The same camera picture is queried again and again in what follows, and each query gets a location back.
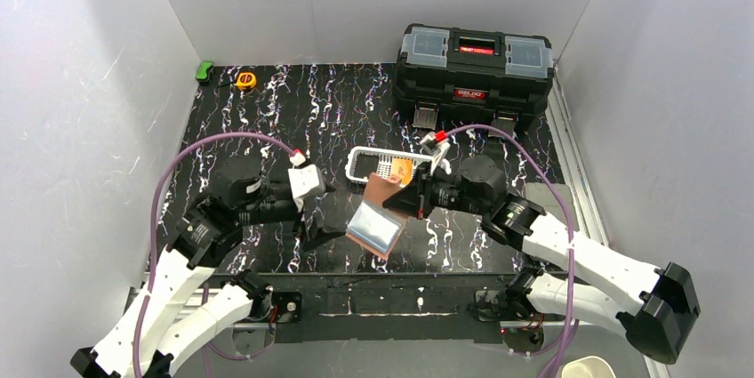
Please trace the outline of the orange credit card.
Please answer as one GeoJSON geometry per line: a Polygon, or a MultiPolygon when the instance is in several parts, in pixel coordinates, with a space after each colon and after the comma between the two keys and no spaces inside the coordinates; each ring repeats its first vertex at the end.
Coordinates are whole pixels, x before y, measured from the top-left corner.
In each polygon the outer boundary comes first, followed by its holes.
{"type": "Polygon", "coordinates": [[[389,179],[404,187],[413,178],[413,160],[406,157],[393,157],[390,162],[389,179]]]}

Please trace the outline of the brown leather card holder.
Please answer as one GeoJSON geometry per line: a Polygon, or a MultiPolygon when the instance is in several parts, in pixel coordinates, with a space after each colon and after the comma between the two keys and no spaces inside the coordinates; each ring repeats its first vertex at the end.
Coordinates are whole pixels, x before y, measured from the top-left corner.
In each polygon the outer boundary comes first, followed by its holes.
{"type": "Polygon", "coordinates": [[[387,179],[371,173],[365,185],[361,204],[350,219],[345,236],[368,252],[386,260],[407,224],[407,216],[382,206],[390,196],[401,190],[401,179],[387,179]]]}

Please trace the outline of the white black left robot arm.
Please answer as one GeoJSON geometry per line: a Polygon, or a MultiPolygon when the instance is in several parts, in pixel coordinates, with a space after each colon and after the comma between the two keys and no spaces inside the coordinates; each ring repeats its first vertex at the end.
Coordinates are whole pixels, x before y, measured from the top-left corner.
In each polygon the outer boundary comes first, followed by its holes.
{"type": "Polygon", "coordinates": [[[71,366],[83,377],[172,377],[195,352],[236,322],[276,315],[273,288],[245,270],[185,318],[192,294],[243,239],[246,227],[290,221],[310,247],[338,230],[303,229],[307,200],[330,193],[321,170],[306,163],[285,178],[269,178],[255,156],[230,157],[181,217],[151,277],[114,328],[82,348],[71,366]]]}

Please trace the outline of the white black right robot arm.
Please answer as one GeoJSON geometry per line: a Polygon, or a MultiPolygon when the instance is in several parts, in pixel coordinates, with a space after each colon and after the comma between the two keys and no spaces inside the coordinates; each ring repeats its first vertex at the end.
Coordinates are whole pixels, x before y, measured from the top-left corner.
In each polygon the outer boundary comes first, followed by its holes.
{"type": "Polygon", "coordinates": [[[490,157],[464,159],[455,175],[423,163],[383,206],[413,218],[437,207],[480,216],[482,230],[496,242],[574,274],[570,284],[541,270],[523,272],[506,289],[509,302],[601,326],[665,365],[678,361],[701,314],[685,267],[638,261],[568,231],[542,206],[510,190],[490,157]]]}

